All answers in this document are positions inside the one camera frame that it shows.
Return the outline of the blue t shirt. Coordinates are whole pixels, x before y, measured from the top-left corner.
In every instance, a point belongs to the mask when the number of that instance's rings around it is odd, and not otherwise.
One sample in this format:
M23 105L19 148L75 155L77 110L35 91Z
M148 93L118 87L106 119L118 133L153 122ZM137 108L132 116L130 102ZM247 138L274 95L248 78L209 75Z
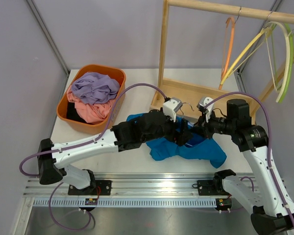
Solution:
M183 146L159 138L146 142L150 156L155 161L162 161L173 156L187 160L208 160L214 168L221 167L227 159L226 153L214 139L205 139L197 134Z

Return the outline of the cream yellow hanger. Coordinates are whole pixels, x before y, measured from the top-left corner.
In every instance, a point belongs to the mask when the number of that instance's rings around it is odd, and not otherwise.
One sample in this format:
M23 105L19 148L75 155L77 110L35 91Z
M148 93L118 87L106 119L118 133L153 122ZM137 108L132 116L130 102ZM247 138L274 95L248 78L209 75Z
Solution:
M227 39L229 40L229 36L230 36L230 30L231 26L229 26L228 28L228 33L227 33ZM245 62L249 57L250 55L248 55L245 59L243 59L243 57L245 55L247 55L247 52L252 48L252 46L254 46L256 44L256 42L262 37L264 36L265 39L268 38L268 36L272 33L272 29L271 27L267 27L267 28L263 28L260 30L260 32L247 44L247 46L242 50L242 52L238 55L238 57L234 60L234 62L232 64L229 64L229 67L228 67L228 71L225 75L225 78L223 78L221 81L220 81L220 84L219 84L219 90L222 89L224 83L225 83L225 80L231 75L234 73L235 69L238 69L239 66L241 66L243 64L243 62Z

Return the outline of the pink t shirt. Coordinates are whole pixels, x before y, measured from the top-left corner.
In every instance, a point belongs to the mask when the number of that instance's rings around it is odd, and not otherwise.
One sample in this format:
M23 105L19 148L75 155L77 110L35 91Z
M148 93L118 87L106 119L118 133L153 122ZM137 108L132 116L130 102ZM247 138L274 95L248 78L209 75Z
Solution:
M103 104L85 104L78 97L76 97L71 91L71 86L66 91L68 102L73 102L77 113L83 118L88 124L98 124L104 121L115 103L114 99L109 100Z

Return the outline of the lilac t shirt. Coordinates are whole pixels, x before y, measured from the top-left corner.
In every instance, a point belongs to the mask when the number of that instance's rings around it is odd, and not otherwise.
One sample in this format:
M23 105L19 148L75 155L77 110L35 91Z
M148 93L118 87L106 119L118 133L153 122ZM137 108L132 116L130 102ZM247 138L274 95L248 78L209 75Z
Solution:
M97 72L85 73L71 86L73 95L84 104L90 105L104 104L115 99L119 90L120 85L117 80Z

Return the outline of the black t shirt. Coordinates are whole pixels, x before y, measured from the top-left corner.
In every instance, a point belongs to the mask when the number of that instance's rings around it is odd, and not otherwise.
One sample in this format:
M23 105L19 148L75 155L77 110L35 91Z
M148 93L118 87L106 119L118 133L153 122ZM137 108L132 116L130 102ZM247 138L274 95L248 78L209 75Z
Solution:
M77 110L75 108L75 104L73 102L68 102L66 119L87 124L87 122L83 118L81 118L79 116L79 114L77 113Z

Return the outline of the orange brown hanger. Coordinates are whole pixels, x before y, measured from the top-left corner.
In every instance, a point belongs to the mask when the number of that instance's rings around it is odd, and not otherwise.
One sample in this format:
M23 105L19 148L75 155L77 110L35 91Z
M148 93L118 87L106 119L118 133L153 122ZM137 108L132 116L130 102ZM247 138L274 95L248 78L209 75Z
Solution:
M220 80L225 78L225 75L228 71L231 55L232 55L232 49L233 49L233 44L234 44L234 36L235 36L235 27L236 27L236 22L238 18L240 17L242 11L242 7L240 7L240 10L238 12L237 18L234 19L234 17L228 17L226 20L226 30L225 30L225 35L224 35L224 43L223 43L223 54L222 54L222 66L221 66L221 75L220 75ZM229 32L229 40L227 39L227 33L228 33L228 28L231 26Z

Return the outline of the lime green hanger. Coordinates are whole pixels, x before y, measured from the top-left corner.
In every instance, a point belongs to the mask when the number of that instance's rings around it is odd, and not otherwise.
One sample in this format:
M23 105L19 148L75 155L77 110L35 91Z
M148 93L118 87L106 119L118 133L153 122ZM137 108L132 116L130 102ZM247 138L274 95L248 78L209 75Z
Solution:
M292 30L290 29L289 25L287 23L282 24L279 22L270 21L267 23L267 26L270 26L272 30L274 30L276 27L279 27L283 33L284 39L285 39L285 66L284 71L282 73L282 81L278 82L278 72L277 70L273 71L275 68L272 67L271 57L270 57L270 49L268 40L266 40L267 44L267 51L268 51L268 57L269 57L269 63L270 63L270 71L271 71L271 77L273 82L274 90L277 92L277 98L276 103L282 103L285 95L289 88L289 83L292 76L293 71L293 56L294 56L294 40L293 40L293 34Z

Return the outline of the light blue hanger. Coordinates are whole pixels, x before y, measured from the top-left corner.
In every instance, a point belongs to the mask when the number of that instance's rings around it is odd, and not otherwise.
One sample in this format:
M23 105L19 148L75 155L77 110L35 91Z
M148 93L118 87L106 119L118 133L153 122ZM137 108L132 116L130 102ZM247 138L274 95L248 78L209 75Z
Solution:
M181 111L181 113L182 113L182 118L184 118L184 112L182 111L182 108L180 108L180 111Z

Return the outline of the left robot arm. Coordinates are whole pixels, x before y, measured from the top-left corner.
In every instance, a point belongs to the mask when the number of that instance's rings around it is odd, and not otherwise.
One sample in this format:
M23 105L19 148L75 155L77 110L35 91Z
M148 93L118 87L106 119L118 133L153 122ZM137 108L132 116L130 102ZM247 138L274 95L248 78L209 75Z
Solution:
M142 143L160 138L183 146L192 136L187 120L177 122L162 111L151 110L78 141L53 143L51 139L44 139L38 156L39 183L66 183L73 187L76 195L94 195L99 192L94 173L79 169L73 163L105 153L137 149Z

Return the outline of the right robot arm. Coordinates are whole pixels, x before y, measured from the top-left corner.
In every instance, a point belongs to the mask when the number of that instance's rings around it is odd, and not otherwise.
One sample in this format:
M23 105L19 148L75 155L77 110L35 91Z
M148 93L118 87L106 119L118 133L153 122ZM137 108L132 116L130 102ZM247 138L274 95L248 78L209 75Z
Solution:
M228 100L226 117L216 117L213 107L210 97L199 101L202 115L191 131L208 139L214 134L230 136L252 169L261 194L250 190L230 169L215 173L213 190L234 196L249 213L259 235L294 230L294 202L275 167L266 131L251 122L249 104L243 99Z

